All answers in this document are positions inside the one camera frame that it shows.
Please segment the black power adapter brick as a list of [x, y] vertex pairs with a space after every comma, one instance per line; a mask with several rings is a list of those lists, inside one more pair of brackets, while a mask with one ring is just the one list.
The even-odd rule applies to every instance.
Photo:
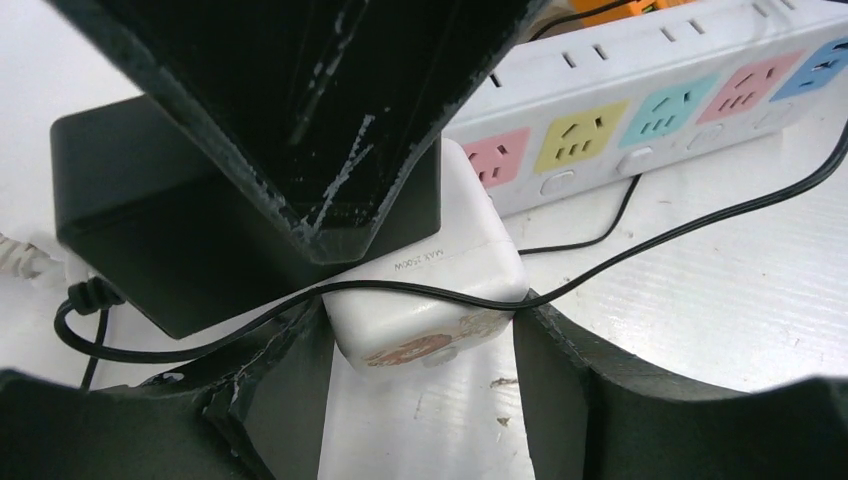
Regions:
[[50, 129], [60, 244], [181, 339], [348, 269], [311, 262], [150, 98]]

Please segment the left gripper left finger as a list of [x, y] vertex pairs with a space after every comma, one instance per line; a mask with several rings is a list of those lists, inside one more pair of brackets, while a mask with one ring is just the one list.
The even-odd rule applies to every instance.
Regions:
[[136, 387], [1, 374], [5, 479], [314, 479], [334, 337], [308, 301]]

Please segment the long white power strip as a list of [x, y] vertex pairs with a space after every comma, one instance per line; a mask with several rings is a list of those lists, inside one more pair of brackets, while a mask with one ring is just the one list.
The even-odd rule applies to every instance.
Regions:
[[[552, 181], [564, 171], [589, 170], [584, 187], [605, 182], [604, 162], [754, 109], [846, 31], [835, 1], [694, 1], [516, 41], [439, 138], [463, 147], [509, 215], [563, 196]], [[395, 201], [348, 268], [390, 250]]]

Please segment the white cartoon cube adapter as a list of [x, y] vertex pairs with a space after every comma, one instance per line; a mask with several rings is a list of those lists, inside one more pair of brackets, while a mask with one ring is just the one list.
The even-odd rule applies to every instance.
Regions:
[[529, 280], [462, 148], [441, 146], [441, 227], [333, 277], [323, 294], [340, 352], [360, 374], [433, 368], [502, 333]]

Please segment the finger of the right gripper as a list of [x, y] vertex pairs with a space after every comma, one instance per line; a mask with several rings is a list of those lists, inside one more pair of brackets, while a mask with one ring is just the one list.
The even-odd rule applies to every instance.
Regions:
[[318, 264], [362, 258], [541, 1], [58, 1]]

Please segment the orange power strip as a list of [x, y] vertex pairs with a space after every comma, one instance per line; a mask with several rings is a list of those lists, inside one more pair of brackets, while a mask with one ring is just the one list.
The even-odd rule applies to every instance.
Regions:
[[[647, 14], [657, 10], [673, 8], [676, 6], [692, 3], [693, 0], [638, 0], [630, 1], [624, 5], [612, 8], [606, 12], [599, 13], [582, 19], [581, 22], [585, 27], [601, 25], [625, 18], [635, 17], [642, 14]], [[583, 13], [595, 8], [599, 8], [608, 4], [608, 1], [602, 0], [572, 0], [570, 6], [577, 13]]]

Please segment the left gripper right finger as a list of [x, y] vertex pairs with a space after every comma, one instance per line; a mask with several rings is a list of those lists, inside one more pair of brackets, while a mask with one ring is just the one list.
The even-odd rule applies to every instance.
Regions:
[[545, 305], [513, 322], [539, 479], [843, 479], [847, 383], [758, 393], [658, 367]]

